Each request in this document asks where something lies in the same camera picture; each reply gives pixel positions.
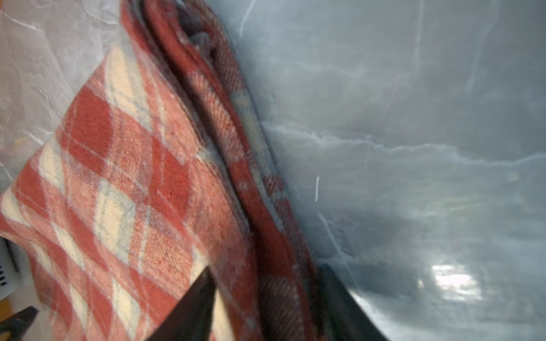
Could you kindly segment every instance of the gray marble surface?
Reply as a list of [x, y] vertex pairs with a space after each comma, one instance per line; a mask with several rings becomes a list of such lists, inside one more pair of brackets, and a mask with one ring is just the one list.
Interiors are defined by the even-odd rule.
[[[0, 76], [5, 141], [48, 138], [107, 48], [114, 3], [5, 0], [0, 75], [19, 80]], [[384, 333], [543, 340], [546, 2], [209, 3], [316, 260]], [[7, 151], [13, 177], [25, 156]]]

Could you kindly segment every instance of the plaid fabric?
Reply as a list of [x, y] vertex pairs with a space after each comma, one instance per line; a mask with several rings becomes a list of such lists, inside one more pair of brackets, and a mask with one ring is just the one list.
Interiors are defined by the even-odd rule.
[[315, 339], [314, 267], [214, 14], [124, 0], [121, 22], [0, 198], [56, 339], [145, 339], [206, 265], [211, 339]]

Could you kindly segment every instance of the plaid pattern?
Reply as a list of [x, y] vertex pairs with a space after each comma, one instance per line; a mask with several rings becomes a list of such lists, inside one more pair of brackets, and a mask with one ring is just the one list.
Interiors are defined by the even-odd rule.
[[121, 22], [0, 198], [56, 339], [145, 339], [206, 265], [211, 339], [316, 339], [314, 267], [216, 17], [124, 0]]

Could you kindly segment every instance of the red plaid cloth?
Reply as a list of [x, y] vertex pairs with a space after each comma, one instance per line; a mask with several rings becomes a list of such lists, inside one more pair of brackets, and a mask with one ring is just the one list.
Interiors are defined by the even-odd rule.
[[206, 265], [211, 339], [315, 339], [314, 267], [216, 17], [124, 0], [121, 22], [0, 198], [56, 339], [146, 339]]

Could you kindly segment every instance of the black pointed object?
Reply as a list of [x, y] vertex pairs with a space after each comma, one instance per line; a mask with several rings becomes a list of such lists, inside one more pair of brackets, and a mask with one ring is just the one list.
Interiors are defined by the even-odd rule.
[[328, 265], [319, 267], [319, 294], [331, 341], [387, 341]]
[[36, 319], [38, 310], [34, 307], [27, 307], [0, 322], [0, 334], [9, 333], [8, 341], [19, 341], [30, 328]]
[[148, 341], [207, 341], [216, 285], [206, 267]]

